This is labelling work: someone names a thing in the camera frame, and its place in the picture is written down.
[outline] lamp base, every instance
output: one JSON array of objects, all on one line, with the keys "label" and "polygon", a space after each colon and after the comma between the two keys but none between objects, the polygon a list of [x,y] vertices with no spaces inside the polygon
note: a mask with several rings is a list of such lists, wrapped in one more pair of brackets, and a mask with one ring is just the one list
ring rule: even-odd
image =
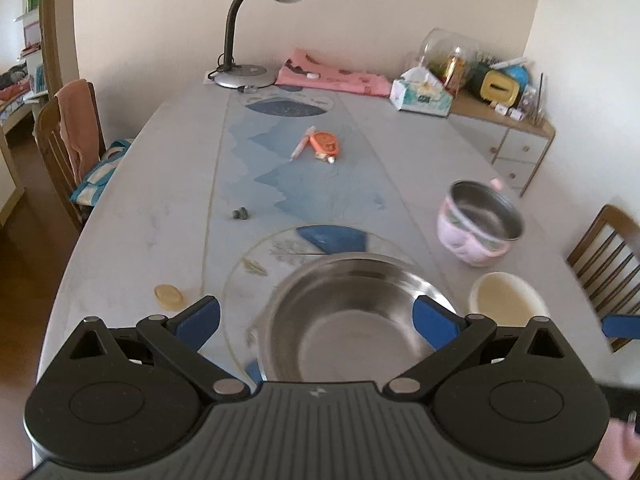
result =
[{"label": "lamp base", "polygon": [[278,73],[258,65],[239,65],[228,72],[218,72],[213,81],[225,88],[238,88],[241,86],[255,86],[264,88],[276,82]]}]

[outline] glass jar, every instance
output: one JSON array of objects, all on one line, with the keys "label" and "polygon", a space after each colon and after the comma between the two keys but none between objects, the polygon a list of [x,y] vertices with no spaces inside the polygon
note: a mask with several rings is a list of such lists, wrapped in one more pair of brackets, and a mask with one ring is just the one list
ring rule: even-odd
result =
[{"label": "glass jar", "polygon": [[462,88],[476,69],[479,51],[477,40],[444,28],[434,28],[424,38],[416,61],[457,92],[455,87]]}]

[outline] small drawer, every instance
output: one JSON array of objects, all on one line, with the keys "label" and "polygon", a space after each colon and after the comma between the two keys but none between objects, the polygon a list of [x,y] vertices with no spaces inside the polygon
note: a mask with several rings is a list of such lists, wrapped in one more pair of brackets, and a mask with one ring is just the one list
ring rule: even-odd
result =
[{"label": "small drawer", "polygon": [[529,177],[536,169],[535,164],[528,162],[516,162],[497,158],[494,162],[495,171],[504,179],[507,186],[517,189],[524,187]]},{"label": "small drawer", "polygon": [[449,124],[471,144],[489,164],[494,161],[507,128],[500,124],[451,114]]},{"label": "small drawer", "polygon": [[548,142],[546,137],[539,137],[519,130],[509,130],[498,158],[510,158],[535,164],[540,160]]}]

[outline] tissue box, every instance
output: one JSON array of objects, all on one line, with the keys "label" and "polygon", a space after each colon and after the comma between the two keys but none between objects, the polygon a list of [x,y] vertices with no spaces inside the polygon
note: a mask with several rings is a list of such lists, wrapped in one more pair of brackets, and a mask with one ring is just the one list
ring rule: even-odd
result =
[{"label": "tissue box", "polygon": [[420,79],[415,80],[418,73],[406,72],[402,78],[396,79],[391,87],[389,99],[398,110],[420,112],[421,114],[446,117],[453,103],[453,97],[445,89],[440,80],[425,69],[420,71]]}]

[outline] chair cushion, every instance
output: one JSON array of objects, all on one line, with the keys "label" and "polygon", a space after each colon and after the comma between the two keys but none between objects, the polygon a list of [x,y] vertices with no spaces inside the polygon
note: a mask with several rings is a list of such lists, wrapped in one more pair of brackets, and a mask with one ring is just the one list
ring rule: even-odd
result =
[{"label": "chair cushion", "polygon": [[116,140],[104,153],[100,162],[84,176],[82,182],[72,193],[71,202],[95,206],[132,142],[133,139]]}]

